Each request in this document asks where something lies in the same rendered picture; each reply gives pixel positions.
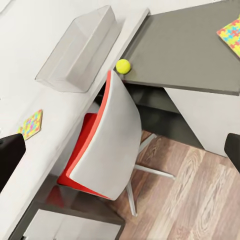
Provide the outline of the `tennis ball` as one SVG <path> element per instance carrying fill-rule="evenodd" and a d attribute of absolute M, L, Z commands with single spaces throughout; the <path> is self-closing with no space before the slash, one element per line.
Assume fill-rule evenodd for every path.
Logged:
<path fill-rule="evenodd" d="M 131 64 L 126 59 L 121 59 L 116 64 L 116 69 L 121 74 L 126 74 L 130 71 Z"/>

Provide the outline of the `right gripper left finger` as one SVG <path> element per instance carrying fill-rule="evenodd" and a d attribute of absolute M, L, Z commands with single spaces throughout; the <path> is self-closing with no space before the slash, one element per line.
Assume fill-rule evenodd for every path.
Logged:
<path fill-rule="evenodd" d="M 21 133 L 0 138 L 0 193 L 26 153 Z"/>

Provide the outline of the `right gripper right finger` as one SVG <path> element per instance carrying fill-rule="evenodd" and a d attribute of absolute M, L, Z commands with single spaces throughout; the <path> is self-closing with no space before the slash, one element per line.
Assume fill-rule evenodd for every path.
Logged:
<path fill-rule="evenodd" d="M 228 158 L 232 161 L 234 166 L 240 173 L 240 135 L 235 133 L 229 133 L 227 135 L 224 151 Z"/>

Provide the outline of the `jigsaw puzzle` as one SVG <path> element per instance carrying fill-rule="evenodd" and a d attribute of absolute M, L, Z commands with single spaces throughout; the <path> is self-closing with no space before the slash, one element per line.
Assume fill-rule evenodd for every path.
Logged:
<path fill-rule="evenodd" d="M 240 57 L 240 18 L 222 28 L 217 34 Z"/>
<path fill-rule="evenodd" d="M 41 118 L 42 118 L 42 109 L 36 114 L 32 115 L 23 123 L 23 127 L 19 127 L 17 133 L 21 133 L 24 137 L 24 140 L 29 139 L 31 136 L 40 131 Z"/>

